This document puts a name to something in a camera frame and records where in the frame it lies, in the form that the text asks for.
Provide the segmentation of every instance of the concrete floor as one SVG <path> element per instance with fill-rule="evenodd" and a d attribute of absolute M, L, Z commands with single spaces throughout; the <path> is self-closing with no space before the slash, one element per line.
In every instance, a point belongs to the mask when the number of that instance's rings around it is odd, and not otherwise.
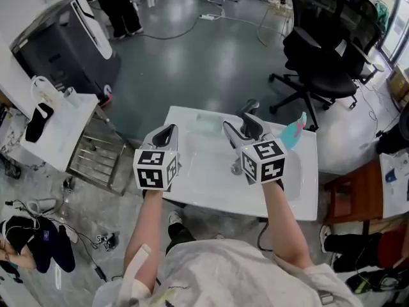
<path fill-rule="evenodd" d="M 266 5 L 258 0 L 226 1 L 226 16 L 259 23 Z M 204 0 L 157 0 L 154 8 L 140 7 L 139 14 L 145 33 L 159 37 L 173 36 L 190 28 L 199 13 L 220 13 Z M 281 32 L 283 20 L 271 16 L 265 25 Z M 283 108 L 277 115 L 268 112 L 270 104 L 293 93 L 281 83 L 269 84 L 272 72 L 286 72 L 282 37 L 267 29 L 261 36 L 268 42 L 263 46 L 256 37 L 257 27 L 236 20 L 213 22 L 199 20 L 188 34 L 173 40 L 133 37 L 113 46 L 122 57 L 122 68 L 114 86 L 113 102 L 105 108 L 117 129 L 131 138 L 143 137 L 162 125 L 171 105 L 193 107 L 223 113 L 234 113 L 249 98 L 261 102 L 258 116 L 287 124 L 306 110 L 303 101 Z M 385 75 L 373 83 L 382 95 L 366 88 L 362 90 L 378 117 L 378 129 L 383 129 L 395 117 L 388 101 Z M 342 99 L 329 111 L 319 111 L 321 128 L 317 133 L 319 167 L 327 173 L 346 173 L 370 159 L 373 154 L 373 133 L 376 122 L 370 119 L 369 106 L 357 94 L 357 107 L 349 111 L 351 99 Z M 60 192 L 65 175 L 50 168 L 38 171 L 25 169 L 19 181 L 0 175 L 0 203 L 4 200 L 48 198 L 63 199 Z M 320 193 L 319 215 L 325 213 L 326 199 Z M 73 194 L 65 197 L 59 215 L 78 231 L 93 240 L 97 234 L 116 232 L 119 246 L 105 252 L 102 248 L 88 251 L 110 279 L 122 272 L 123 255 L 142 203 L 140 192 L 132 183 L 123 197 L 99 190 L 77 181 Z M 164 202 L 162 214 L 162 247 L 164 255 L 169 244 L 167 214 L 175 206 Z M 221 233 L 227 238 L 256 244 L 262 224 L 254 217 L 240 216 L 188 206 L 183 211 L 187 226 L 198 239 Z M 300 222 L 316 263 L 328 262 L 330 254 L 322 254 L 319 245 L 319 222 Z M 268 247 L 264 236 L 262 246 Z M 94 272 L 93 264 L 81 242 L 73 245 L 76 270 L 62 273 L 62 289 L 55 287 L 54 262 L 47 274 L 20 270 L 25 286 L 43 307 L 91 306 L 96 289 L 103 283 Z"/>

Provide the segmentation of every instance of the white sink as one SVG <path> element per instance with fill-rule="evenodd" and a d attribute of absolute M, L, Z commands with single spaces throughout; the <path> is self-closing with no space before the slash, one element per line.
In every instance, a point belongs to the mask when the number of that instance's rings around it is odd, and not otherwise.
<path fill-rule="evenodd" d="M 164 196 L 191 205 L 266 217 L 261 186 L 249 185 L 244 173 L 234 175 L 230 170 L 237 156 L 223 133 L 224 120 L 237 129 L 242 124 L 242 120 L 233 115 L 175 106 L 169 109 L 165 124 L 174 123 L 179 128 L 182 167 L 171 192 Z M 285 128 L 274 123 L 269 125 L 273 134 Z M 283 183 L 295 217 L 315 220 L 318 202 L 315 133 L 303 131 L 298 145 L 288 151 Z"/>

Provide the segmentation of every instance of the shoe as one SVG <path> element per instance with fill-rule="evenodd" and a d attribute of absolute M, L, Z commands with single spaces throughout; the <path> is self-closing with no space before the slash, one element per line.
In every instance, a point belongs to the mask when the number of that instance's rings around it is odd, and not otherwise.
<path fill-rule="evenodd" d="M 135 32 L 132 32 L 131 35 L 143 33 L 143 28 L 137 29 Z"/>
<path fill-rule="evenodd" d="M 181 217 L 178 214 L 177 211 L 172 211 L 169 213 L 168 217 L 167 217 L 168 221 L 169 221 L 169 226 L 175 224 L 175 223 L 180 223 L 181 224 Z"/>
<path fill-rule="evenodd" d="M 213 240 L 222 240 L 222 239 L 224 239 L 224 236 L 222 234 L 218 233 L 212 239 Z"/>
<path fill-rule="evenodd" d="M 281 7 L 284 8 L 285 10 L 292 10 L 293 9 L 293 7 L 291 7 L 289 4 L 282 4 Z"/>
<path fill-rule="evenodd" d="M 274 6 L 278 6 L 279 1 L 278 0 L 268 0 L 268 3 L 273 4 Z"/>
<path fill-rule="evenodd" d="M 121 39 L 123 39 L 124 37 L 126 37 L 126 34 L 120 35 L 120 36 L 114 36 L 113 40 L 121 40 Z"/>
<path fill-rule="evenodd" d="M 342 255 L 340 253 L 333 253 L 331 257 L 331 268 L 334 269 L 334 263 L 335 261 L 341 257 Z"/>
<path fill-rule="evenodd" d="M 72 243 L 78 242 L 78 234 L 76 234 L 71 228 L 69 228 L 68 225 L 63 224 L 63 225 L 60 225 L 58 228 L 59 228 L 59 232 L 66 233 L 66 236 L 70 239 Z"/>
<path fill-rule="evenodd" d="M 326 239 L 329 235 L 331 235 L 331 234 L 332 234 L 332 232 L 331 232 L 331 229 L 330 229 L 330 227 L 329 227 L 328 225 L 323 225 L 323 226 L 321 227 L 321 230 L 320 230 L 320 242 L 321 242 L 321 251 L 322 251 L 323 253 L 328 253 L 328 251 L 325 250 L 325 248 L 324 248 L 324 242 L 325 242 L 325 239 Z"/>

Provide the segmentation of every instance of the office chair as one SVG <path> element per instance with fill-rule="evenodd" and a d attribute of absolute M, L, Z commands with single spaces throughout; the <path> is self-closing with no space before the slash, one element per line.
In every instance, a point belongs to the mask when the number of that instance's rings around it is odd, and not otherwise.
<path fill-rule="evenodd" d="M 378 11 L 375 5 L 370 0 L 348 0 L 350 5 L 354 9 L 358 9 L 364 15 L 367 15 L 371 21 L 375 22 L 378 20 Z"/>
<path fill-rule="evenodd" d="M 295 26 L 283 44 L 288 58 L 286 68 L 297 72 L 299 82 L 291 81 L 290 77 L 296 76 L 293 74 L 270 75 L 270 82 L 278 79 L 297 91 L 270 106 L 270 112 L 275 114 L 281 106 L 303 98 L 314 123 L 309 130 L 315 132 L 318 122 L 311 98 L 324 103 L 323 108 L 327 110 L 336 99 L 353 97 L 357 91 L 344 70 L 341 56 L 335 51 L 345 36 L 340 21 L 343 0 L 292 1 Z"/>
<path fill-rule="evenodd" d="M 344 39 L 348 44 L 343 53 L 343 63 L 350 77 L 368 83 L 377 72 L 385 69 L 372 63 L 368 57 L 369 51 L 382 37 L 382 31 L 376 23 L 378 13 L 376 7 L 369 0 L 348 0 L 344 2 L 341 21 L 344 22 Z M 374 67 L 372 72 L 364 70 L 367 63 Z"/>

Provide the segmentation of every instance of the sneaker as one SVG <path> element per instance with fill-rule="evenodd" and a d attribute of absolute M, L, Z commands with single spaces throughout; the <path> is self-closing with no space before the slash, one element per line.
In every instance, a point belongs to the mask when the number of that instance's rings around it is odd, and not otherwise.
<path fill-rule="evenodd" d="M 222 239 L 224 239 L 224 236 L 222 234 L 218 233 L 212 239 L 213 240 L 222 240 Z"/>
<path fill-rule="evenodd" d="M 341 257 L 342 255 L 340 253 L 333 253 L 331 257 L 331 268 L 334 269 L 334 263 L 335 261 Z"/>
<path fill-rule="evenodd" d="M 293 9 L 293 7 L 291 7 L 289 4 L 282 4 L 281 7 L 284 8 L 285 10 L 292 10 Z"/>
<path fill-rule="evenodd" d="M 327 250 L 325 250 L 325 248 L 324 248 L 324 242 L 325 242 L 325 239 L 329 236 L 329 235 L 331 235 L 332 234 L 332 232 L 331 232 L 331 229 L 330 229 L 330 227 L 328 226 L 328 225 L 323 225 L 322 227 L 321 227 L 321 230 L 320 230 L 320 242 L 321 242 L 321 251 L 323 252 L 323 253 L 327 253 L 328 251 Z"/>
<path fill-rule="evenodd" d="M 121 39 L 123 39 L 124 37 L 126 37 L 126 34 L 120 35 L 120 36 L 114 36 L 113 40 L 121 40 Z"/>
<path fill-rule="evenodd" d="M 167 217 L 168 221 L 169 221 L 169 226 L 175 224 L 175 223 L 180 223 L 181 224 L 181 217 L 179 215 L 179 213 L 177 211 L 172 211 L 169 213 L 168 217 Z"/>
<path fill-rule="evenodd" d="M 143 33 L 143 28 L 140 28 L 140 29 L 136 30 L 135 32 L 132 32 L 131 35 L 141 34 L 141 33 Z"/>
<path fill-rule="evenodd" d="M 279 1 L 278 0 L 268 0 L 268 3 L 271 3 L 274 6 L 277 6 L 279 4 Z"/>

